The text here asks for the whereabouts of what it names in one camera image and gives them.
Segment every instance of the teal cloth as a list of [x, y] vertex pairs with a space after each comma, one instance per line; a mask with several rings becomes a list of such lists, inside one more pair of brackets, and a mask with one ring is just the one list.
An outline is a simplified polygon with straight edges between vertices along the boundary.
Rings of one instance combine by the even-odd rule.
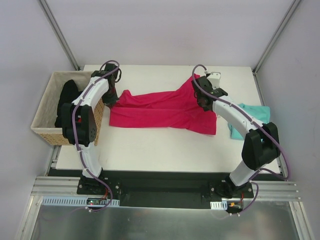
[[[245, 105], [243, 103], [238, 105], [242, 109], [244, 109], [248, 114], [253, 116], [254, 118], [264, 122], [265, 124], [270, 122], [270, 107], [268, 106], [250, 106]], [[244, 138], [241, 134], [230, 124], [228, 123], [228, 127], [231, 131], [231, 138], [237, 140], [243, 140]]]

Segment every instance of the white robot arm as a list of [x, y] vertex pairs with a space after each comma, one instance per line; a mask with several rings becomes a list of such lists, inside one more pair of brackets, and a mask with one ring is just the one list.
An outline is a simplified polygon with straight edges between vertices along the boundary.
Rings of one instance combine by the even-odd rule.
[[103, 103], [110, 107], [118, 100], [115, 88], [118, 72], [120, 72], [120, 79], [119, 67], [113, 63], [106, 63], [104, 70], [92, 73], [90, 82], [82, 94], [72, 103], [64, 103], [61, 108], [62, 134], [70, 144], [75, 146], [82, 163], [80, 181], [84, 183], [83, 185], [86, 184], [86, 189], [92, 193], [98, 193], [100, 189], [104, 190], [104, 187], [95, 180], [96, 178], [103, 181], [104, 178], [94, 145], [97, 126], [93, 110], [101, 98]]
[[224, 183], [215, 188], [215, 192], [221, 197], [232, 198], [233, 192], [243, 188], [261, 167], [271, 163], [280, 155], [280, 150], [259, 127], [277, 142], [279, 142], [278, 129], [274, 123], [264, 124], [243, 109], [239, 109], [222, 88], [216, 88], [208, 80], [213, 78], [212, 75], [220, 77], [220, 74], [212, 72], [192, 82], [198, 105], [205, 111], [213, 111], [223, 117], [244, 138], [241, 163]]

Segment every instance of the wicker basket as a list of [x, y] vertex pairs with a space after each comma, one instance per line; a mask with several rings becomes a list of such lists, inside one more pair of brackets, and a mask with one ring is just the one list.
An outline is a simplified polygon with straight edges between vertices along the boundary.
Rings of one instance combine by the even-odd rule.
[[[56, 71], [51, 75], [44, 91], [38, 110], [31, 124], [31, 129], [51, 145], [70, 145], [62, 135], [62, 128], [55, 127], [57, 107], [64, 84], [74, 80], [79, 91], [83, 91], [89, 84], [92, 71]], [[99, 132], [105, 106], [102, 99], [94, 109], [94, 119], [97, 129], [94, 144], [98, 144]]]

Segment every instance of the white tabletop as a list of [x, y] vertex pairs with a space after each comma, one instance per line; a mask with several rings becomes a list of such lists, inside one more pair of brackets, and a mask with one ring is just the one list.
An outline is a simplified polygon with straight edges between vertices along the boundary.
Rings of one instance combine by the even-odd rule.
[[[99, 65], [86, 65], [94, 71]], [[193, 66], [122, 65], [118, 96], [177, 90], [190, 76]], [[220, 87], [240, 104], [261, 105], [250, 67], [208, 66], [221, 72]], [[203, 75], [199, 68], [196, 72]], [[230, 138], [227, 122], [218, 117], [215, 136], [176, 128], [120, 128], [109, 126], [110, 110], [104, 109], [97, 151], [104, 170], [164, 172], [232, 172], [242, 161], [243, 140]], [[266, 166], [279, 173], [277, 161]], [[73, 146], [62, 146], [57, 169], [82, 169]]]

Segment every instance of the gray wall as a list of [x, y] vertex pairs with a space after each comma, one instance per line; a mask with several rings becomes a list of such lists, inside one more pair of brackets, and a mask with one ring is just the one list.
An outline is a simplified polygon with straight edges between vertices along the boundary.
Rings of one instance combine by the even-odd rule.
[[72, 70], [36, 0], [0, 2], [0, 238], [14, 239], [51, 147], [30, 130], [50, 75]]
[[80, 65], [251, 66], [292, 0], [48, 0]]
[[258, 72], [272, 120], [286, 148], [320, 239], [320, 1], [304, 0]]

